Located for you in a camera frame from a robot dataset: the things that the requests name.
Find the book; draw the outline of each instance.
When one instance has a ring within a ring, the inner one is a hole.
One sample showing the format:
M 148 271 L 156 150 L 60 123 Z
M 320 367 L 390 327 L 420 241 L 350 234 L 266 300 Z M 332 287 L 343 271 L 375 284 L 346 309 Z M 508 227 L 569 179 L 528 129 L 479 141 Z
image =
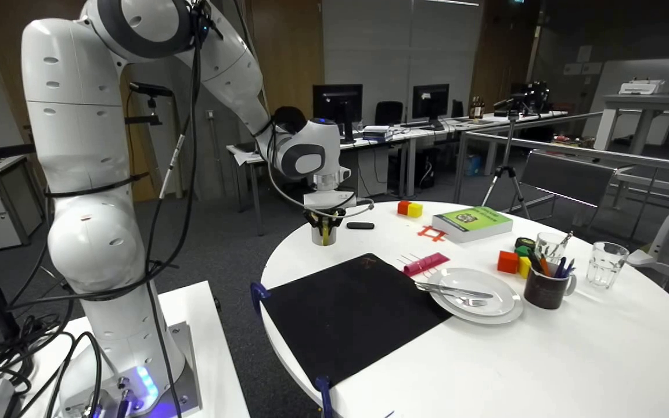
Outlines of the book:
M 491 208 L 470 206 L 432 216 L 432 227 L 447 231 L 450 241 L 472 241 L 513 227 L 513 219 Z

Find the floor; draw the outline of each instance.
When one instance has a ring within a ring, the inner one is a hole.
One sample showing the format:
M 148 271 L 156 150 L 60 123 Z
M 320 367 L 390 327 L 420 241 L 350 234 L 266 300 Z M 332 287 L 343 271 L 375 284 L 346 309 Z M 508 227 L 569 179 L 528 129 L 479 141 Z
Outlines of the floor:
M 467 179 L 462 186 L 464 205 L 479 205 L 487 189 L 491 179 L 477 176 Z M 512 205 L 512 180 L 499 179 L 491 206 Z M 191 231 L 187 236 L 183 250 L 179 253 L 173 268 L 166 268 L 156 285 L 161 289 L 179 287 L 196 281 L 209 281 L 218 302 L 223 330 L 232 350 L 234 367 L 245 387 L 245 396 L 251 415 L 256 418 L 295 418 L 317 415 L 319 409 L 302 389 L 291 381 L 284 367 L 276 361 L 263 325 L 248 300 L 248 284 L 256 281 L 266 267 L 268 255 L 274 245 L 295 227 L 302 224 L 302 212 L 291 206 L 274 195 L 273 187 L 263 186 L 263 224 L 254 223 L 251 212 L 240 212 L 238 199 L 225 202 L 198 202 L 194 206 Z M 415 199 L 453 199 L 453 174 L 444 166 L 432 187 L 415 189 Z M 627 199 L 611 208 L 613 196 L 607 199 L 605 208 L 595 219 L 592 230 L 582 230 L 585 238 L 616 238 L 630 248 L 640 248 L 644 241 L 654 238 L 659 220 L 669 214 L 669 206 L 650 205 L 640 220 L 637 231 L 633 231 L 640 202 Z M 148 230 L 148 214 L 154 205 L 139 205 L 138 219 L 139 227 Z M 179 224 L 183 220 L 183 202 L 167 202 L 166 216 L 159 223 L 159 236 L 154 258 L 166 258 L 179 236 Z M 532 208 L 532 219 L 541 219 L 566 230 L 571 223 L 591 216 L 575 205 L 557 202 L 554 214 L 550 205 Z M 0 250 L 0 284 L 11 296 L 33 268 L 38 253 L 44 244 L 44 231 L 31 238 L 28 245 Z M 50 274 L 39 274 L 23 300 L 36 300 L 39 294 L 57 294 L 58 281 Z M 39 314 L 60 314 L 60 303 L 36 306 L 19 310 L 19 320 Z

